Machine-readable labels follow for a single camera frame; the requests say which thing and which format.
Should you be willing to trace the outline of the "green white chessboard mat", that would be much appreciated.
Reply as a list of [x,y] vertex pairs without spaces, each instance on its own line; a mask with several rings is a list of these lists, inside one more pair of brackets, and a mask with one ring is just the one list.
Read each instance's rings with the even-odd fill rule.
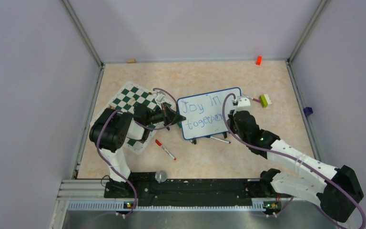
[[[131,98],[135,99],[135,103],[133,105],[129,105],[129,101]],[[169,100],[164,100],[164,103],[167,103],[167,106],[171,109],[175,106],[175,102],[171,102]],[[150,109],[154,109],[156,106],[160,106],[160,103],[156,103],[153,92],[140,87],[139,85],[127,82],[119,91],[118,93],[108,102],[105,108],[112,108],[116,110],[120,110],[122,112],[129,112],[133,113],[133,109],[138,104],[144,104]],[[99,116],[104,111],[103,108],[101,112],[92,120],[91,127],[93,126],[94,122],[99,118]],[[153,128],[154,130],[150,132],[147,140],[145,142],[139,142],[137,140],[126,138],[122,149],[129,149],[130,151],[141,154],[143,150],[147,147],[148,143],[152,140],[154,134],[156,133],[157,129],[164,129],[163,123],[158,123],[155,125],[149,125],[149,128]]]

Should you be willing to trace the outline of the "red cap marker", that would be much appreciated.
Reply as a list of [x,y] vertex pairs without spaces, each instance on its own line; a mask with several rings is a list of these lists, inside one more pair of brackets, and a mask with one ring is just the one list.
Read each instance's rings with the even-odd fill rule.
[[159,147],[161,147],[173,160],[177,160],[176,159],[176,157],[168,150],[168,149],[166,149],[163,145],[162,145],[162,143],[158,140],[158,139],[156,139],[155,140],[155,142],[156,142],[156,144],[159,146]]

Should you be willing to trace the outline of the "orange toy block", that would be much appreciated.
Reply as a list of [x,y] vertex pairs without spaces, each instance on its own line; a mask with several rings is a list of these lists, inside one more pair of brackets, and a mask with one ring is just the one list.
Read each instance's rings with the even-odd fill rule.
[[260,65],[261,65],[261,63],[262,63],[262,60],[263,60],[263,57],[262,57],[261,55],[259,55],[259,56],[257,57],[257,59],[256,59],[255,64],[260,66]]

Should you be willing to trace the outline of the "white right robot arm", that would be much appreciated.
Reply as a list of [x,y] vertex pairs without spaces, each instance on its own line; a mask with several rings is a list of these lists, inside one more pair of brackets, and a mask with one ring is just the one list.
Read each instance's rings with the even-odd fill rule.
[[318,161],[290,146],[278,135],[263,130],[248,111],[228,114],[228,126],[252,153],[291,168],[296,176],[271,168],[260,174],[260,190],[272,197],[276,193],[306,200],[331,219],[345,223],[364,198],[355,171]]

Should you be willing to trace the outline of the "grey round knob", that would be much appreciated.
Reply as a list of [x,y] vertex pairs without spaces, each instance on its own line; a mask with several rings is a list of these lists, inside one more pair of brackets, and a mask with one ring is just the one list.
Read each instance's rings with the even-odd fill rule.
[[160,171],[157,171],[155,173],[155,180],[158,182],[158,183],[163,183],[167,180],[168,176],[167,176],[167,173],[163,170],[160,170]]

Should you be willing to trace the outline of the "light wooden chess piece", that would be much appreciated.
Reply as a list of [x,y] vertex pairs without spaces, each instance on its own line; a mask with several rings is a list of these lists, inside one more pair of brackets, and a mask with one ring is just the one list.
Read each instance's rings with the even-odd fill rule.
[[131,100],[129,101],[129,105],[133,105],[135,103],[135,99],[131,98]]

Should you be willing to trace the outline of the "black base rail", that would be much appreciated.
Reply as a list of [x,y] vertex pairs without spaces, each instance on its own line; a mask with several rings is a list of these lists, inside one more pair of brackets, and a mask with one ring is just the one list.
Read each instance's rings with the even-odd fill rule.
[[279,194],[259,179],[167,179],[159,183],[154,172],[133,172],[129,182],[109,180],[105,198],[137,198],[139,207],[233,207],[250,206],[255,198]]

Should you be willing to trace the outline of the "green white toy brick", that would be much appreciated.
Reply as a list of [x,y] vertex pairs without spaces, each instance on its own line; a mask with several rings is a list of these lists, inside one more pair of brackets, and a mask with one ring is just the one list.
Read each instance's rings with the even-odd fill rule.
[[260,104],[262,108],[266,108],[272,104],[272,101],[268,94],[262,94],[259,96]]

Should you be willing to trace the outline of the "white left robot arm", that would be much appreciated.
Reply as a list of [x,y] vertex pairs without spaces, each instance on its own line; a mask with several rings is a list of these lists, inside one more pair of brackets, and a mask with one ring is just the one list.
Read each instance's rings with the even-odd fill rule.
[[149,125],[163,123],[164,127],[169,127],[184,120],[186,117],[169,108],[167,103],[154,109],[138,104],[133,113],[105,108],[91,127],[89,140],[109,167],[110,187],[115,187],[122,197],[130,196],[134,190],[133,183],[128,180],[131,170],[122,149],[126,138],[145,142],[154,130]]

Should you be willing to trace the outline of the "blue framed whiteboard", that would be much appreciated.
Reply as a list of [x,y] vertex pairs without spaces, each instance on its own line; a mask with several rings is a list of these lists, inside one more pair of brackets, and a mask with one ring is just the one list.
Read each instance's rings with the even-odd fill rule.
[[230,93],[240,96],[241,89],[233,87],[179,98],[179,114],[186,118],[181,121],[183,138],[191,140],[227,132],[223,114],[229,114],[235,106],[226,102],[223,111],[223,102]]

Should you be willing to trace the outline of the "purple toy block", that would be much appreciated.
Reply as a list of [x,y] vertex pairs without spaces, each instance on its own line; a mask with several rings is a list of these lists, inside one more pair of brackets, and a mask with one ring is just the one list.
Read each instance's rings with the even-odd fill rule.
[[305,117],[308,117],[314,113],[314,111],[311,107],[303,108],[303,112],[304,112]]

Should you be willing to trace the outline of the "black cap marker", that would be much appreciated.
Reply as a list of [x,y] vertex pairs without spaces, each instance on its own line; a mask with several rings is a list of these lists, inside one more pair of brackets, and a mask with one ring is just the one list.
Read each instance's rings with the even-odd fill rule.
[[228,141],[228,140],[225,140],[225,139],[220,139],[220,138],[217,138],[217,137],[214,137],[214,136],[209,136],[209,138],[220,141],[220,142],[228,143],[228,144],[231,143],[231,141]]

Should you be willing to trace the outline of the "purple cap marker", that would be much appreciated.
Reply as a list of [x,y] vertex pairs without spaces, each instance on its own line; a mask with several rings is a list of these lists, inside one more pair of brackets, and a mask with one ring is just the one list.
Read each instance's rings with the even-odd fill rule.
[[260,99],[257,99],[257,98],[253,98],[253,97],[250,97],[250,96],[247,96],[247,95],[242,95],[243,97],[249,99],[249,100],[252,100],[252,101],[255,101],[255,102],[258,102],[258,103],[262,103],[262,101]]

